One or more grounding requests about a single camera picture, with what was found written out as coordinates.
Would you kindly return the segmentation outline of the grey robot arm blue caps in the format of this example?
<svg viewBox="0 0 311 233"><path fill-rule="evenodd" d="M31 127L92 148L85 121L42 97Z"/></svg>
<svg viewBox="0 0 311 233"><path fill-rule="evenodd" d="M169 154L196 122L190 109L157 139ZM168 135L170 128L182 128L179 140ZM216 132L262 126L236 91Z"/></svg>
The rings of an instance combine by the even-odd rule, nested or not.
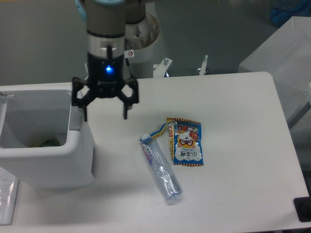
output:
<svg viewBox="0 0 311 233"><path fill-rule="evenodd" d="M87 120L87 106L96 98L118 97L123 102L123 117L139 102L138 81L123 77L125 29L144 19L142 0L78 0L86 13L87 79L72 78L72 106L81 108Z"/></svg>

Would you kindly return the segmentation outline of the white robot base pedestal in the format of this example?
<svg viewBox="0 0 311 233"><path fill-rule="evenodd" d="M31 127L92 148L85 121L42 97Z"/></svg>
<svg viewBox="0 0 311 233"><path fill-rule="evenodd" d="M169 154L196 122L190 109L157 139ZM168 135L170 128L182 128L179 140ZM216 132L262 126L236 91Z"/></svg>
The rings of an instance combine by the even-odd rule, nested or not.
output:
<svg viewBox="0 0 311 233"><path fill-rule="evenodd" d="M141 22L126 25L125 54L129 57L131 71L137 79L153 77L153 51L159 35L159 22L149 13Z"/></svg>

